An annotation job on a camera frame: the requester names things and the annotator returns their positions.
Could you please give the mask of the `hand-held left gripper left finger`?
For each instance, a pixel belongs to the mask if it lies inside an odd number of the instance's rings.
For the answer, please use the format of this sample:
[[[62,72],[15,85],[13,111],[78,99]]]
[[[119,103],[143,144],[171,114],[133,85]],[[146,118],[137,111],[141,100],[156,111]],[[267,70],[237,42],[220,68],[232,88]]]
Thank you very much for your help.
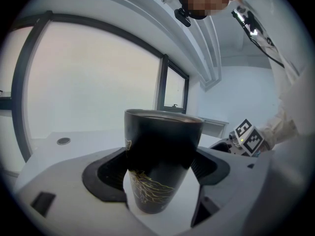
[[[156,236],[129,210],[125,148],[103,150],[48,167],[16,193],[48,236]]]

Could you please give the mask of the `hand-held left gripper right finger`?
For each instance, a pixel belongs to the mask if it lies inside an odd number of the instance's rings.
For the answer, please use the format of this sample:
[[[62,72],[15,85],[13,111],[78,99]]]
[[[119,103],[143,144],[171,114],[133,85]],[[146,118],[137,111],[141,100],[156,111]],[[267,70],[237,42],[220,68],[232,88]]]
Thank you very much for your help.
[[[192,170],[200,185],[190,236],[242,236],[272,152],[246,157],[199,147]]]

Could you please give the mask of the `black tumbler with gold pattern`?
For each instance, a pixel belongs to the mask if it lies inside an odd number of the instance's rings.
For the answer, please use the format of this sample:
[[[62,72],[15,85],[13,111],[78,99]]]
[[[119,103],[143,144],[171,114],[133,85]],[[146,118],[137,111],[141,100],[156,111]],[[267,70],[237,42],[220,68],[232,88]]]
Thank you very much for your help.
[[[203,122],[181,113],[125,110],[127,169],[141,211],[160,213],[172,201],[194,160]]]

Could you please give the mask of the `black framed window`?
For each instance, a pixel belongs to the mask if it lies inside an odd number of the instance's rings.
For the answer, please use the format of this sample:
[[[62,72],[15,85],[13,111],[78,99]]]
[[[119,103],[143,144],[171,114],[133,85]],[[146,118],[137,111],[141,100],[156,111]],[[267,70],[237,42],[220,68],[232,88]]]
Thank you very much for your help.
[[[128,107],[152,108],[162,53],[103,21],[51,11],[15,20],[30,32],[17,58],[11,111],[24,160],[52,132],[105,131]]]
[[[0,111],[11,109],[11,88],[16,63],[32,28],[10,32],[0,47]]]
[[[185,114],[188,104],[189,75],[168,55],[163,55],[157,109]]]

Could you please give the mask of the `black chest-mounted device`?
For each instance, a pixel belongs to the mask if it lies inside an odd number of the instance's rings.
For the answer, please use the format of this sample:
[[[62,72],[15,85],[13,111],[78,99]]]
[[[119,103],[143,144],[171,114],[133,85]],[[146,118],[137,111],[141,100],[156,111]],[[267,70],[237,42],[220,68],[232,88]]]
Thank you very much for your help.
[[[231,14],[238,21],[249,38],[258,35],[259,33],[263,34],[263,29],[260,23],[248,9],[239,5],[231,12]]]

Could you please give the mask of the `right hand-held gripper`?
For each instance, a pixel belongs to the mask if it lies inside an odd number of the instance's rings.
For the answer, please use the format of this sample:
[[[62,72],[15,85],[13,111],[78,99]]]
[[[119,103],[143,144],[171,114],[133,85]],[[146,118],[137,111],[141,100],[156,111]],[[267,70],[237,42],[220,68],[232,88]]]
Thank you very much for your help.
[[[229,143],[217,142],[210,146],[210,149],[233,153],[237,155],[257,157],[259,148],[263,144],[263,136],[247,119],[234,127],[233,131],[229,133]]]

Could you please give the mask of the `person's right forearm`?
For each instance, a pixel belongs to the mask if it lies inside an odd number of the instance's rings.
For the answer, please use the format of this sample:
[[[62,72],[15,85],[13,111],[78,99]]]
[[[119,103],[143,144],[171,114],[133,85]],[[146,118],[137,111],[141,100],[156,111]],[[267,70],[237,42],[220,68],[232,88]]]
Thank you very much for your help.
[[[293,119],[286,113],[282,104],[278,112],[258,130],[264,138],[264,143],[259,148],[261,152],[272,150],[275,145],[298,135]]]

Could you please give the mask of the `person's torso white jacket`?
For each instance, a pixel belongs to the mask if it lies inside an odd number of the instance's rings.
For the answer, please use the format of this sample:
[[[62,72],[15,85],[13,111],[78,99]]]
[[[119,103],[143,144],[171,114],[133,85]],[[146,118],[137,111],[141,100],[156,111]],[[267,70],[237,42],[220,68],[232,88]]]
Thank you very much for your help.
[[[249,39],[269,58],[279,105],[293,119],[298,136],[315,133],[315,47],[283,4],[255,0],[240,6],[251,11],[263,29]]]

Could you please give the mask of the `white side desk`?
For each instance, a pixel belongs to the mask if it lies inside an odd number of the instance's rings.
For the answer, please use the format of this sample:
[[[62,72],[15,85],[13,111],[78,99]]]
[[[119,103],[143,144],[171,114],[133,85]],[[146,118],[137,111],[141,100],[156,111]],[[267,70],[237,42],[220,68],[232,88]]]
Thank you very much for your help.
[[[205,118],[199,117],[204,120],[202,133],[208,136],[216,137],[216,138],[224,138],[226,128],[229,125],[228,121],[213,119],[213,118]]]

